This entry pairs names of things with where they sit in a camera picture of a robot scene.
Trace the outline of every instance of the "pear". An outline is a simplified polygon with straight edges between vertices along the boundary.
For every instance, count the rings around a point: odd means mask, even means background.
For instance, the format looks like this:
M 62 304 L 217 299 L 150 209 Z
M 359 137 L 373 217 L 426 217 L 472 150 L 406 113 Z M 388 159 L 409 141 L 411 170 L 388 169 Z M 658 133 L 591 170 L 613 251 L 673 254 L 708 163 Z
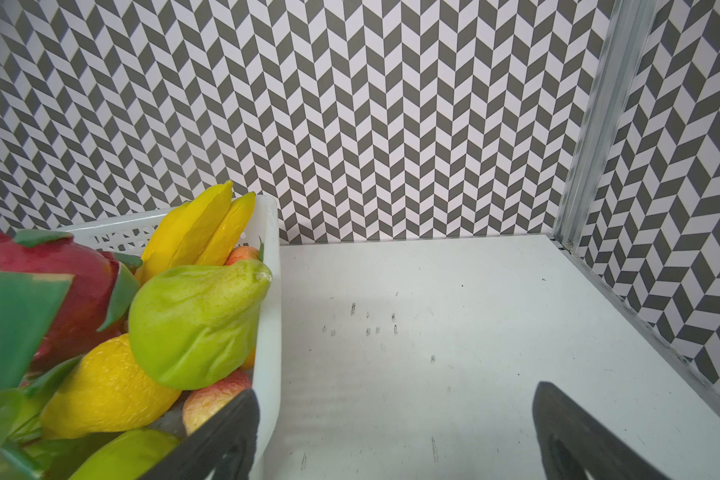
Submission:
M 154 276 L 130 306 L 130 347 L 155 382 L 207 387 L 240 367 L 256 346 L 259 307 L 272 273 L 258 260 L 178 266 Z

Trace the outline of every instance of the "fruit basket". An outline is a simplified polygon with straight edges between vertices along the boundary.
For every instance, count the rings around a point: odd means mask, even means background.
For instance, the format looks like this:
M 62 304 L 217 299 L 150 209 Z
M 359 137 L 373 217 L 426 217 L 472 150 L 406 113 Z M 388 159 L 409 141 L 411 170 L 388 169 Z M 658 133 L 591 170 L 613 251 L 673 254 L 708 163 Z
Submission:
M 119 216 L 61 228 L 74 234 L 78 244 L 97 250 L 141 255 L 157 225 L 170 212 L 154 210 L 142 214 Z M 256 435 L 256 455 L 250 478 L 261 476 L 259 459 L 275 429 L 280 409 L 280 370 L 282 355 L 282 322 L 280 296 L 280 254 L 277 200 L 256 196 L 256 208 L 240 236 L 240 244 L 264 245 L 263 261 L 272 272 L 269 293 L 261 304 L 256 342 L 256 366 L 253 391 L 259 401 L 260 421 Z

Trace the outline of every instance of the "green stem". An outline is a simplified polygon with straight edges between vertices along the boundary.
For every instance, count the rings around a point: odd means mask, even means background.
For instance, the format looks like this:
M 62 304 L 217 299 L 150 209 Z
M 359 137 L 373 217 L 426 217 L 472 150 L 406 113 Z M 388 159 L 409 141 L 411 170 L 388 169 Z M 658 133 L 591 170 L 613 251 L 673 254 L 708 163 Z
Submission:
M 13 442 L 6 442 L 0 447 L 0 455 L 21 475 L 30 480 L 43 477 L 43 470 L 31 456 Z

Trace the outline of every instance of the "patterned wall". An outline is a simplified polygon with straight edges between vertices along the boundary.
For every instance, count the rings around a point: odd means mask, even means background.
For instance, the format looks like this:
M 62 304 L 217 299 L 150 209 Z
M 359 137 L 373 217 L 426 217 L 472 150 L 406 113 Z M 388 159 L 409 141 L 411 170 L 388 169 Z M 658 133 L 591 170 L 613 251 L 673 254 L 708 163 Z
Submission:
M 720 390 L 720 0 L 660 2 L 587 223 L 580 255 Z
M 7 0 L 0 228 L 231 178 L 292 243 L 551 232 L 612 7 Z

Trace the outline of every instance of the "metal corner post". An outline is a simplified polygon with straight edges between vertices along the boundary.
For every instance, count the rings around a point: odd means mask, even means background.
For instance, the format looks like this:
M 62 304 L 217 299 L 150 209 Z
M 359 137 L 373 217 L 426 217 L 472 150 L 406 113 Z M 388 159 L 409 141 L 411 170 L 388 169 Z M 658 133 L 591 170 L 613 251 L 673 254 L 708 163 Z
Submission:
M 658 0 L 616 0 L 554 238 L 574 251 L 605 168 Z

